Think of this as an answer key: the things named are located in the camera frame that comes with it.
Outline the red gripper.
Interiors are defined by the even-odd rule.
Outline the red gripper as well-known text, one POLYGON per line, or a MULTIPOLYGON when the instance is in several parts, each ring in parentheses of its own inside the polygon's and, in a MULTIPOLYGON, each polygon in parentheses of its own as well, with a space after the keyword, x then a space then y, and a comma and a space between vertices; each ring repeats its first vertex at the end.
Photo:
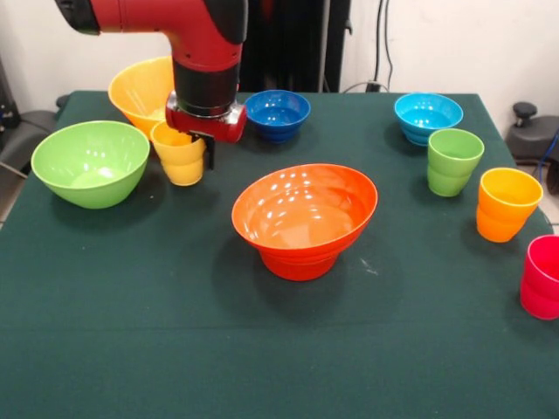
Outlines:
POLYGON ((207 134, 204 136, 206 146, 207 167, 215 168, 215 141, 236 143, 240 140, 247 121, 246 108, 236 100, 227 111, 218 116, 196 116, 182 110, 178 105, 176 92, 169 94, 165 107, 167 124, 176 131, 190 134, 190 142, 197 141, 194 133, 207 134))

